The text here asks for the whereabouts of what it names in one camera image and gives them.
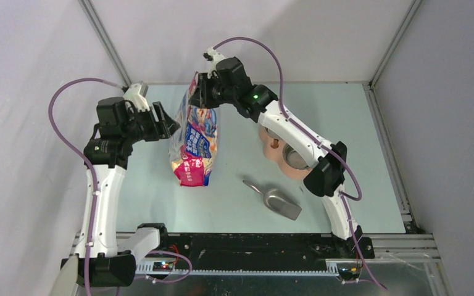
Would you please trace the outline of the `colourful pet food bag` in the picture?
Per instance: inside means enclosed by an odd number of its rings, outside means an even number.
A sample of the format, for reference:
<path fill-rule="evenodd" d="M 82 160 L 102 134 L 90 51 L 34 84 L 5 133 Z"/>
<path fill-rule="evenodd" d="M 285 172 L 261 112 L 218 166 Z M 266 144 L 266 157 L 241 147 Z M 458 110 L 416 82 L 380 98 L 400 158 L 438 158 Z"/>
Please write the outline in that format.
<path fill-rule="evenodd" d="M 195 73 L 185 92 L 175 121 L 180 128 L 174 132 L 168 148 L 170 165 L 181 186 L 209 185 L 210 174 L 218 152 L 218 118 L 215 109 L 202 109 L 189 104 L 198 89 Z"/>

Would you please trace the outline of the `metal food scoop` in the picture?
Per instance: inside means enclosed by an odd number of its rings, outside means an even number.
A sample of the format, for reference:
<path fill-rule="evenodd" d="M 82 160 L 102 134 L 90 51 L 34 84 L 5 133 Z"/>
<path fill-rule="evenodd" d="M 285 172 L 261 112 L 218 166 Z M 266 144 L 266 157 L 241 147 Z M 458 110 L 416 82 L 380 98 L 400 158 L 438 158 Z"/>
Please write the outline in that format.
<path fill-rule="evenodd" d="M 261 190 L 257 185 L 248 180 L 243 180 L 243 184 L 260 194 L 263 204 L 272 212 L 293 221 L 299 218 L 302 208 L 280 189 Z"/>

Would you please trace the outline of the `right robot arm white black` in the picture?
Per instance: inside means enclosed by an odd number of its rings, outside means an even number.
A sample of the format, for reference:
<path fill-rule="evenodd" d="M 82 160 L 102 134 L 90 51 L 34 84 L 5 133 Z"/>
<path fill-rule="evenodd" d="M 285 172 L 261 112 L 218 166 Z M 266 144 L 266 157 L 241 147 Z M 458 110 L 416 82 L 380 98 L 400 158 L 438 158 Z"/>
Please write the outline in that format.
<path fill-rule="evenodd" d="M 360 260 L 373 258 L 373 244 L 354 218 L 345 180 L 345 143 L 331 142 L 291 113 L 281 95 L 255 83 L 236 57 L 213 57 L 209 70 L 197 72 L 191 81 L 188 103 L 192 108 L 213 110 L 231 105 L 259 126 L 264 156 L 287 177 L 300 181 L 316 202 L 330 227 L 335 252 Z"/>

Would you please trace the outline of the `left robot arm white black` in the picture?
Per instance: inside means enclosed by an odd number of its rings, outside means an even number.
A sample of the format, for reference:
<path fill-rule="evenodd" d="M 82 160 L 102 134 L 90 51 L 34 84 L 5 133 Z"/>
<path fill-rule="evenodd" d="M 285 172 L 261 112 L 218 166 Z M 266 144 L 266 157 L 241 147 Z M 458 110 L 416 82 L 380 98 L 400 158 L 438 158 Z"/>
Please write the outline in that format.
<path fill-rule="evenodd" d="M 160 102 L 145 109 L 122 97 L 100 100 L 98 122 L 85 148 L 87 177 L 85 215 L 74 248 L 77 284 L 84 288 L 127 287 L 135 280 L 137 264 L 150 252 L 163 257 L 170 239 L 165 225 L 142 224 L 125 242 L 117 241 L 120 191 L 128 159 L 137 142 L 170 138 L 179 124 Z"/>

